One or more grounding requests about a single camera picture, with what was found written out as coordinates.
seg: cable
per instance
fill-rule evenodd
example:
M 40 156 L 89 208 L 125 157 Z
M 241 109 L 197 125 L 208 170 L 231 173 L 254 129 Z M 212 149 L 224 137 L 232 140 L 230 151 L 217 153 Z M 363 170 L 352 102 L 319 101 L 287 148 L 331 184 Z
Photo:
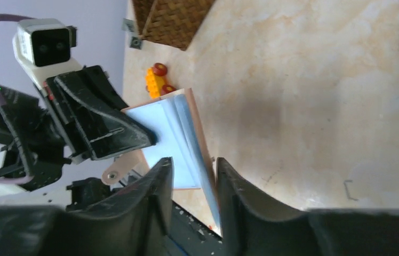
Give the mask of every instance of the cable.
M 11 21 L 11 22 L 19 22 L 21 20 L 32 19 L 26 16 L 12 15 L 12 14 L 0 14 L 0 21 Z M 15 114 L 12 108 L 7 104 L 5 97 L 2 95 L 0 91 L 0 114 L 3 117 L 3 120 L 6 123 L 6 126 L 10 130 L 11 134 L 14 138 L 14 143 L 19 150 L 19 155 L 22 160 L 22 164 L 26 173 L 26 176 L 23 178 L 16 179 L 2 179 L 0 178 L 0 183 L 4 184 L 25 184 L 30 182 L 33 179 L 33 163 L 30 162 L 32 159 L 30 149 L 28 147 L 25 136 L 20 132 L 19 127 L 15 123 Z

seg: yellow toy car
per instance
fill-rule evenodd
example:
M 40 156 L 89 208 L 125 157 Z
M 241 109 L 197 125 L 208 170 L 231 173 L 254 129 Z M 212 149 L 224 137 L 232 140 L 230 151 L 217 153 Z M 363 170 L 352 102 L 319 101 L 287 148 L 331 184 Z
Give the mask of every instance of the yellow toy car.
M 146 91 L 152 99 L 158 98 L 162 95 L 174 92 L 176 88 L 168 83 L 166 74 L 168 68 L 162 63 L 156 63 L 154 66 L 148 68 L 146 73 Z

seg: gray background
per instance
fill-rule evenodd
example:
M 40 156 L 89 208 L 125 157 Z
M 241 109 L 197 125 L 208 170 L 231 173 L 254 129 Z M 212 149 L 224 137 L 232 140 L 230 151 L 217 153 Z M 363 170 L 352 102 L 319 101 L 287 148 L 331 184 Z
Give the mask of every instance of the gray background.
M 0 13 L 56 18 L 66 26 L 76 26 L 78 44 L 73 48 L 72 56 L 83 65 L 101 65 L 108 71 L 110 82 L 116 91 L 121 94 L 125 47 L 125 35 L 121 31 L 121 25 L 126 16 L 126 5 L 126 0 L 0 0 Z M 15 23 L 0 22 L 0 84 L 37 95 L 30 78 L 13 55 L 11 39 L 16 31 Z M 56 186 L 72 180 L 99 176 L 110 163 L 111 159 L 108 159 L 65 166 L 63 177 Z

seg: beige marble surface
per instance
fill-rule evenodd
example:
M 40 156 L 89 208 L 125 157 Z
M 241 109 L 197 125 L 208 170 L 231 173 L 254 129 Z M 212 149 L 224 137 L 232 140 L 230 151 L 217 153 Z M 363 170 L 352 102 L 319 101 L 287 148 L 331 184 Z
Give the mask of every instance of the beige marble surface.
M 399 1 L 217 0 L 186 52 L 126 49 L 129 104 L 154 62 L 193 88 L 211 156 L 273 197 L 399 207 Z M 212 223 L 201 191 L 174 198 Z

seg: screw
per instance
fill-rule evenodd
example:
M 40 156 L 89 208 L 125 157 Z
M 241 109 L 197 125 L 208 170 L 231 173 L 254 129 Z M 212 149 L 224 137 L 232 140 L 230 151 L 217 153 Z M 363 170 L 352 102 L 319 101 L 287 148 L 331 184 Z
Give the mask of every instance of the screw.
M 116 177 L 118 176 L 118 173 L 116 173 L 116 172 L 110 172 L 108 175 L 107 175 L 107 177 L 109 178 L 109 179 L 115 179 Z

